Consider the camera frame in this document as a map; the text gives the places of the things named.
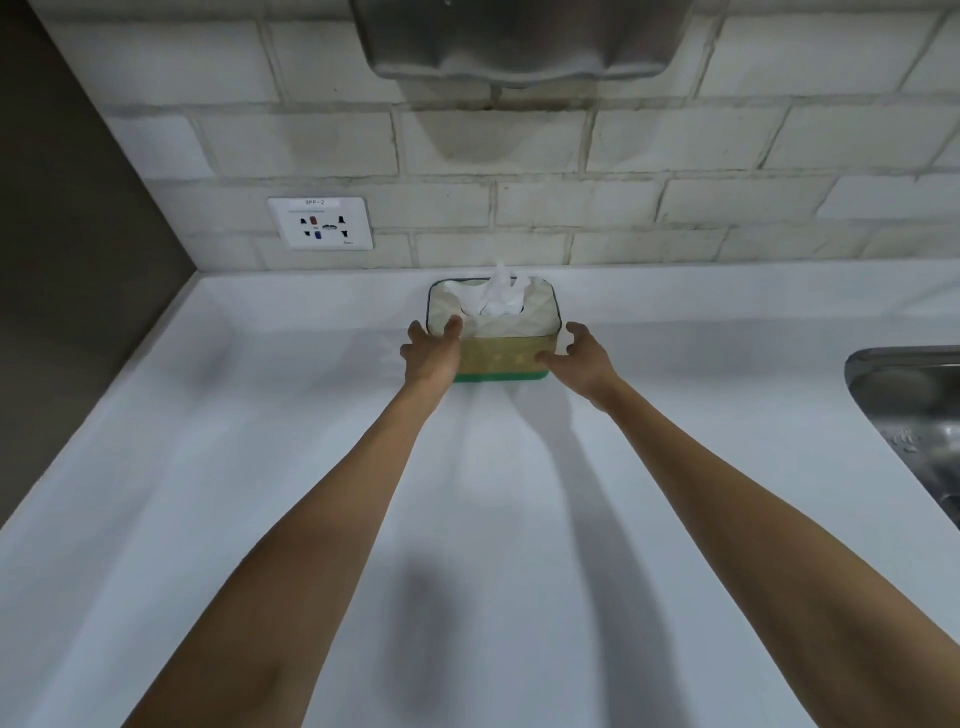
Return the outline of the person's right hand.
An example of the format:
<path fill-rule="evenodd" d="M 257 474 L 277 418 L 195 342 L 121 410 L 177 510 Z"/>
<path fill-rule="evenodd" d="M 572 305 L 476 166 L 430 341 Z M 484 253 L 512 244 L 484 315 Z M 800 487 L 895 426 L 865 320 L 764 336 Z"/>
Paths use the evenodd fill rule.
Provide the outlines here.
<path fill-rule="evenodd" d="M 565 353 L 572 358 L 569 372 L 550 372 L 561 384 L 588 400 L 595 408 L 609 412 L 625 383 L 615 370 L 606 349 L 582 322 L 568 321 L 566 331 L 573 340 Z"/>

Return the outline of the person's left hand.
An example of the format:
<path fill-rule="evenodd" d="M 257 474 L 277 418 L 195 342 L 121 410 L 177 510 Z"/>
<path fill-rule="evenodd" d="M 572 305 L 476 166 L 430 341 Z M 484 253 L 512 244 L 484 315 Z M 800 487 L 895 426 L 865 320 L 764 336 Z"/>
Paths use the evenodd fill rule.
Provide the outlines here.
<path fill-rule="evenodd" d="M 442 397 L 459 370 L 461 338 L 444 338 L 429 333 L 420 321 L 412 321 L 407 330 L 409 342 L 400 347 L 404 361 L 406 390 Z"/>

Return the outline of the green and white tissue box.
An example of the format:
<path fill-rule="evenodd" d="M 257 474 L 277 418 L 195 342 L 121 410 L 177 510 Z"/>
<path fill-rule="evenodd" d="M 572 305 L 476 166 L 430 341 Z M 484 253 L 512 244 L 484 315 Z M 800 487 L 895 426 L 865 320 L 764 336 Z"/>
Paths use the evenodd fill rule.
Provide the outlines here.
<path fill-rule="evenodd" d="M 427 332 L 440 334 L 452 315 L 462 316 L 461 359 L 455 383 L 544 379 L 547 370 L 535 361 L 535 355 L 553 352 L 563 327 L 554 287 L 543 277 L 528 275 L 532 282 L 521 314 L 479 316 L 482 286 L 490 277 L 456 277 L 433 283 L 427 294 Z"/>

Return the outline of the person's right forearm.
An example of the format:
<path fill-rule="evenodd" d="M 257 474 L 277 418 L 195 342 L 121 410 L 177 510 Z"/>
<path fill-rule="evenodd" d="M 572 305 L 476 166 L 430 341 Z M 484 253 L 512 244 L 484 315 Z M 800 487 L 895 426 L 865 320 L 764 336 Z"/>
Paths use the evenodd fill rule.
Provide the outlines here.
<path fill-rule="evenodd" d="M 624 380 L 583 395 L 628 439 L 819 728 L 960 728 L 960 644 L 900 590 Z"/>

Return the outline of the person's left forearm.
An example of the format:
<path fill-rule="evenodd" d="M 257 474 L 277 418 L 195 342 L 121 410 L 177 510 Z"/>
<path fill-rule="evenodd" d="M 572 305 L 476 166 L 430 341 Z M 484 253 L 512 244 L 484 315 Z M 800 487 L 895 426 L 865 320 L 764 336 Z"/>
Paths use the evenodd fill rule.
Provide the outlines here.
<path fill-rule="evenodd" d="M 425 376 L 403 384 L 238 564 L 122 728 L 302 728 L 414 444 L 449 388 Z"/>

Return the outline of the white tissue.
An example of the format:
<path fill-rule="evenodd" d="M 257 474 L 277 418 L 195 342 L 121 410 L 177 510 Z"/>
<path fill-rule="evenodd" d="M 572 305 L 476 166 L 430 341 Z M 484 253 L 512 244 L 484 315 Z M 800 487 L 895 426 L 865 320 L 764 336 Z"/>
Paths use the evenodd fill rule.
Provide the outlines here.
<path fill-rule="evenodd" d="M 478 315 L 504 317 L 522 314 L 526 290 L 531 283 L 528 275 L 513 275 L 504 264 L 498 263 L 493 274 L 482 286 Z"/>

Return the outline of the steel hand dryer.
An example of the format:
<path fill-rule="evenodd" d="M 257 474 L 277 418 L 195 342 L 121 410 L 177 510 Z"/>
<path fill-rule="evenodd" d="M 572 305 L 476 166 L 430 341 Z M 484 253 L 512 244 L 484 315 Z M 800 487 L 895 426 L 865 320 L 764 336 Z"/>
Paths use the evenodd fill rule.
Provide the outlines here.
<path fill-rule="evenodd" d="M 517 89 L 658 76 L 694 7 L 694 0 L 347 1 L 376 75 Z"/>

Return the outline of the steel sink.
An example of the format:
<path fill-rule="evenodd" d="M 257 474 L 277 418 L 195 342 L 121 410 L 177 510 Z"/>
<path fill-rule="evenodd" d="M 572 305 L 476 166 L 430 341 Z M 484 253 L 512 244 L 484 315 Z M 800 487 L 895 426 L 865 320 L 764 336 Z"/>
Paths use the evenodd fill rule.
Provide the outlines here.
<path fill-rule="evenodd" d="M 960 530 L 960 346 L 863 348 L 846 387 L 880 436 Z"/>

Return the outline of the white wall socket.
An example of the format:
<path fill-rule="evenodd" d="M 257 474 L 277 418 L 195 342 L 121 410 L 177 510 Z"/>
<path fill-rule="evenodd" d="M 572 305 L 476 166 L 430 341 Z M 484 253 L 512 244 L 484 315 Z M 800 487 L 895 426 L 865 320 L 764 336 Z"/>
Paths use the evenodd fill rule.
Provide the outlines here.
<path fill-rule="evenodd" d="M 361 197 L 267 200 L 285 245 L 294 251 L 369 252 L 375 248 L 366 201 Z"/>

